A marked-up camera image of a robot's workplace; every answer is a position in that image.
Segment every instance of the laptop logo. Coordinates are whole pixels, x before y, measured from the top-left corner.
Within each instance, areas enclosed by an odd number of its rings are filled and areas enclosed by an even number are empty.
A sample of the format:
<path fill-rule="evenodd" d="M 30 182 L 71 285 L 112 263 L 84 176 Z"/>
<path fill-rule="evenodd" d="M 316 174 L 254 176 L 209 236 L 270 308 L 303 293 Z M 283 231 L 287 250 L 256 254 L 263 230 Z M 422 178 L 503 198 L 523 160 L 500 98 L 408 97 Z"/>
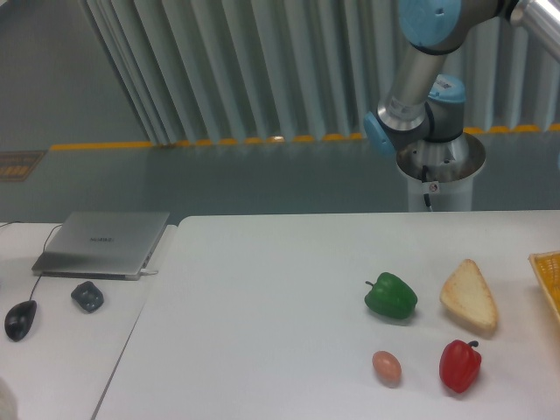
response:
<path fill-rule="evenodd" d="M 114 242 L 115 238 L 104 238 L 104 237 L 99 237 L 99 238 L 89 238 L 90 242 Z"/>

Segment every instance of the laptop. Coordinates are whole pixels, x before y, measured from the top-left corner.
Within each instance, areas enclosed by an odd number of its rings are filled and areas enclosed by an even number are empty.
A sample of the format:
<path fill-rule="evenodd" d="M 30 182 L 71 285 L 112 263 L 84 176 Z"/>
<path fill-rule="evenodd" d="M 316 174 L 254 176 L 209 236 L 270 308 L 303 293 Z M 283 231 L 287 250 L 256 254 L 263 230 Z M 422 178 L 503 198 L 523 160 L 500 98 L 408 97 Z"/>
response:
<path fill-rule="evenodd" d="M 33 274 L 137 280 L 169 213 L 70 214 L 32 267 Z"/>

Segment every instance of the egg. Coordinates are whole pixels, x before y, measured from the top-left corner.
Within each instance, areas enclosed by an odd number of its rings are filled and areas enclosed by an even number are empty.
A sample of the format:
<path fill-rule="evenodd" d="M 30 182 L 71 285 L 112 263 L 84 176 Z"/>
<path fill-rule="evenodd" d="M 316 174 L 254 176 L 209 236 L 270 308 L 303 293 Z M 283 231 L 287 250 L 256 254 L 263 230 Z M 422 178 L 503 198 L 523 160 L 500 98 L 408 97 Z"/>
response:
<path fill-rule="evenodd" d="M 372 358 L 375 372 L 387 384 L 395 385 L 401 380 L 401 363 L 391 353 L 380 351 Z"/>

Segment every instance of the toy food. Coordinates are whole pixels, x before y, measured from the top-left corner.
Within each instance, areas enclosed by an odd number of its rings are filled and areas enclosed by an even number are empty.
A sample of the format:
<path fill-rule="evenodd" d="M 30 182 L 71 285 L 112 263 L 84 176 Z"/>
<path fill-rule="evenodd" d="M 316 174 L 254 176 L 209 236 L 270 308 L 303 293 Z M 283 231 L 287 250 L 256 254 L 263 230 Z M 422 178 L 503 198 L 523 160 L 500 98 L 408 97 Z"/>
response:
<path fill-rule="evenodd" d="M 493 333 L 498 325 L 492 293 L 473 260 L 464 260 L 451 274 L 439 300 L 448 311 L 483 333 Z"/>
<path fill-rule="evenodd" d="M 372 290 L 366 295 L 365 302 L 369 309 L 394 319 L 408 318 L 417 305 L 416 293 L 399 277 L 390 273 L 381 273 Z"/>
<path fill-rule="evenodd" d="M 391 353 L 380 351 L 372 358 L 375 372 L 385 381 L 397 384 L 401 380 L 401 364 Z"/>
<path fill-rule="evenodd" d="M 482 356 L 473 349 L 478 345 L 478 341 L 467 344 L 456 339 L 445 347 L 439 361 L 439 377 L 447 388 L 460 394 L 473 384 L 482 362 Z"/>

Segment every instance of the slice of bread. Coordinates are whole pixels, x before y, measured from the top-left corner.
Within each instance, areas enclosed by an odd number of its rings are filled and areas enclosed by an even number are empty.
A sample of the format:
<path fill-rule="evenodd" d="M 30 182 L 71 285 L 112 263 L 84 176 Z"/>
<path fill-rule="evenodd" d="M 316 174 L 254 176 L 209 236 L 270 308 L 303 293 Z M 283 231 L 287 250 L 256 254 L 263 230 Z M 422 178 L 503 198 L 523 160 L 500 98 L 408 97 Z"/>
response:
<path fill-rule="evenodd" d="M 493 333 L 498 325 L 496 303 L 473 260 L 464 260 L 450 275 L 439 300 L 449 312 L 483 333 Z"/>

